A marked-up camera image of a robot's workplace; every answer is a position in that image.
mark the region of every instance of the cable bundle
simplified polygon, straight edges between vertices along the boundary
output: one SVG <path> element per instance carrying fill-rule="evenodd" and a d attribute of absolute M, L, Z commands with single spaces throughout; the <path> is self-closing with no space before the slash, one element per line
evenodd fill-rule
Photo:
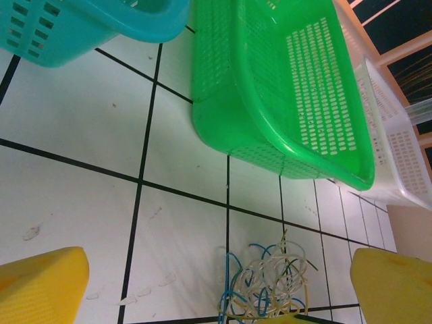
<path fill-rule="evenodd" d="M 285 234 L 278 244 L 266 248 L 256 243 L 249 246 L 262 248 L 263 253 L 260 259 L 253 260 L 247 267 L 242 266 L 234 253 L 227 253 L 227 290 L 219 303 L 219 323 L 224 322 L 226 316 L 243 323 L 245 320 L 276 317 L 281 313 L 299 313 L 301 308 L 307 314 L 308 291 L 304 273 L 308 261 L 303 248 L 287 241 Z M 293 247 L 301 254 L 293 253 Z M 228 282 L 231 257 L 236 260 L 239 270 Z M 301 288 L 304 288 L 305 303 L 293 297 Z"/>

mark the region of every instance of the plastic crate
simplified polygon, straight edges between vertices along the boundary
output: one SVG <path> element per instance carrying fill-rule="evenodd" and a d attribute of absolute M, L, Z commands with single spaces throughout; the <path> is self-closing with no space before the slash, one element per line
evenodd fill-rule
<path fill-rule="evenodd" d="M 196 2 L 193 120 L 214 149 L 288 178 L 371 187 L 371 141 L 328 0 Z"/>
<path fill-rule="evenodd" d="M 0 47 L 59 66 L 119 33 L 162 43 L 186 25 L 189 0 L 1 0 Z"/>
<path fill-rule="evenodd" d="M 368 59 L 356 77 L 376 169 L 372 188 L 357 193 L 389 205 L 432 210 L 432 183 L 405 108 Z"/>

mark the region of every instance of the white wire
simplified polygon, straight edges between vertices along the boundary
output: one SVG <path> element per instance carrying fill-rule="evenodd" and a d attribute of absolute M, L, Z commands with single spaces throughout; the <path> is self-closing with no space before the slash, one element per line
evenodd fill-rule
<path fill-rule="evenodd" d="M 293 246 L 300 250 L 301 254 L 293 253 Z M 284 309 L 284 305 L 292 301 L 293 295 L 307 284 L 302 279 L 306 272 L 307 260 L 300 245 L 282 240 L 269 252 L 271 256 L 263 260 L 253 260 L 239 274 L 232 290 L 241 295 L 246 303 L 238 296 L 231 296 L 228 314 L 233 308 L 237 315 L 243 314 L 243 317 L 264 317 L 263 299 L 268 299 L 265 318 L 276 317 Z"/>

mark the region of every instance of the white plastic basket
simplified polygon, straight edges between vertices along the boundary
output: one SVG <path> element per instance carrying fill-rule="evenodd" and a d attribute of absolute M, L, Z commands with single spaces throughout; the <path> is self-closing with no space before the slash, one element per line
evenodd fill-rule
<path fill-rule="evenodd" d="M 372 188 L 357 193 L 389 205 L 432 210 L 432 183 L 405 108 L 368 59 L 356 69 L 356 78 L 376 168 Z"/>

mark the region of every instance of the yellow plastic object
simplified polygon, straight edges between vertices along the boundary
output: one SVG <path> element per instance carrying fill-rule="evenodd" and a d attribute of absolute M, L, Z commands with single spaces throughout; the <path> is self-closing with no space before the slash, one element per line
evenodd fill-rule
<path fill-rule="evenodd" d="M 359 248 L 351 281 L 368 324 L 432 323 L 432 263 Z"/>
<path fill-rule="evenodd" d="M 79 247 L 0 266 L 0 323 L 73 323 L 88 283 Z"/>
<path fill-rule="evenodd" d="M 307 324 L 307 323 L 335 323 L 325 320 L 319 321 L 308 321 L 307 316 L 303 316 L 301 319 L 297 319 L 295 314 L 289 314 L 284 316 L 275 317 L 274 319 L 265 319 L 264 321 L 260 321 L 260 324 Z"/>

